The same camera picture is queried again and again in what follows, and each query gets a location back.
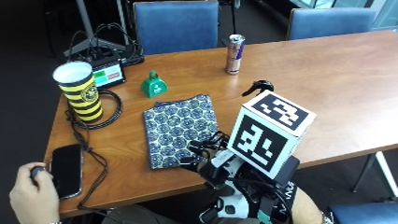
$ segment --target energy drink can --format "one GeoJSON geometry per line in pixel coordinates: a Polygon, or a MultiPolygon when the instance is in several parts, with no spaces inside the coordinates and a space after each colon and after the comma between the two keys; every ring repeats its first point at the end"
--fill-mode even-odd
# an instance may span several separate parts
{"type": "Polygon", "coordinates": [[[246,36],[243,35],[230,36],[226,72],[231,75],[236,75],[239,73],[242,53],[244,51],[244,45],[246,45],[244,42],[246,42],[246,36]]]}

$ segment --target black and white patterned notebook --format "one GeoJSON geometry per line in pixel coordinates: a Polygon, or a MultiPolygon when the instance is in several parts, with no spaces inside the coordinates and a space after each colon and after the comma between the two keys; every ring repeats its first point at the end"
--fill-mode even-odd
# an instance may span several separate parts
{"type": "Polygon", "coordinates": [[[156,103],[144,111],[144,123],[152,169],[180,166],[180,158],[194,155],[188,143],[204,141],[219,130],[211,96],[156,103]]]}

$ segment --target smartphone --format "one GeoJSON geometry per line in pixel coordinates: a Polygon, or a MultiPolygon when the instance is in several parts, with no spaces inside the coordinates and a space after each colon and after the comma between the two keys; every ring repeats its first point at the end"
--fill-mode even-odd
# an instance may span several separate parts
{"type": "Polygon", "coordinates": [[[77,197],[83,191],[85,151],[81,144],[53,151],[50,172],[61,200],[77,197]]]}

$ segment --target green bell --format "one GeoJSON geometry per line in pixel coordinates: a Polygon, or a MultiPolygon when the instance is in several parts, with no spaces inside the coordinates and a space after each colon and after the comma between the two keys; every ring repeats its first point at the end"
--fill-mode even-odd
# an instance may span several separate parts
{"type": "Polygon", "coordinates": [[[150,98],[167,92],[166,82],[155,70],[150,72],[150,78],[142,84],[142,91],[150,98]]]}

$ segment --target yellow striped cup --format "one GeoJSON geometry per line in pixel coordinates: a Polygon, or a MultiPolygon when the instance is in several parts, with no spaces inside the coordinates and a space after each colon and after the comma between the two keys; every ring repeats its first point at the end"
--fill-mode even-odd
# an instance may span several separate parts
{"type": "Polygon", "coordinates": [[[66,63],[57,68],[53,77],[59,82],[81,120],[86,123],[96,122],[103,116],[103,108],[91,64],[66,63]]]}

